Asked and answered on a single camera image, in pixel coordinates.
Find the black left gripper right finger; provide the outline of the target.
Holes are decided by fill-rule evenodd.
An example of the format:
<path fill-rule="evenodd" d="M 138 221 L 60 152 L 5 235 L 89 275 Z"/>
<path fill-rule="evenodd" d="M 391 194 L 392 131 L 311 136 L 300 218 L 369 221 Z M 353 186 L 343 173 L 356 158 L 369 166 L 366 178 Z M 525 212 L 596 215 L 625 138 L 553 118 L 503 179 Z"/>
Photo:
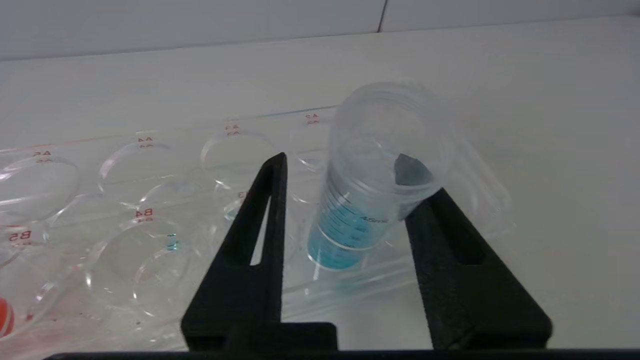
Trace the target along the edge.
<path fill-rule="evenodd" d="M 553 323 L 441 189 L 405 219 L 436 350 L 544 349 Z"/>

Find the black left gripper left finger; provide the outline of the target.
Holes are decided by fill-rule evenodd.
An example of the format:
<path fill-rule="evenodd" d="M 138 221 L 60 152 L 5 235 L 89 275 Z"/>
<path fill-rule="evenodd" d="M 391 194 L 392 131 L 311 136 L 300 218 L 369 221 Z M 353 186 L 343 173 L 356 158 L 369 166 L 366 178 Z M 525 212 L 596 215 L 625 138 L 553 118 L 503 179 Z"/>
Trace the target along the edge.
<path fill-rule="evenodd" d="M 284 323 L 282 283 L 288 161 L 269 158 L 183 315 L 192 352 L 334 352 L 333 323 Z"/>

